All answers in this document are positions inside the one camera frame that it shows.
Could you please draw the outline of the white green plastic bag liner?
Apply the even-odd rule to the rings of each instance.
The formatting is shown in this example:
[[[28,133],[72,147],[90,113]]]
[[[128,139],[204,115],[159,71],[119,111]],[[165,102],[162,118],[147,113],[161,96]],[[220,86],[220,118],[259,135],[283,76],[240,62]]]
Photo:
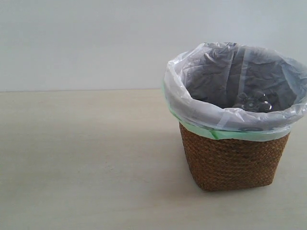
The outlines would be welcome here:
[[[307,68],[274,50],[202,43],[168,62],[163,91],[187,130],[221,140],[270,141],[287,135],[307,112]],[[268,113],[234,108],[244,92],[264,92]]]

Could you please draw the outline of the brown woven wicker basket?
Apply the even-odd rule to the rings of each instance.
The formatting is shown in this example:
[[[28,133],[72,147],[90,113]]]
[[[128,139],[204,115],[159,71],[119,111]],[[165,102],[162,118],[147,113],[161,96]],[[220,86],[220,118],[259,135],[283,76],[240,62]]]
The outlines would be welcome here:
[[[179,126],[190,173],[204,191],[240,190],[270,185],[289,135],[255,142],[213,140]]]

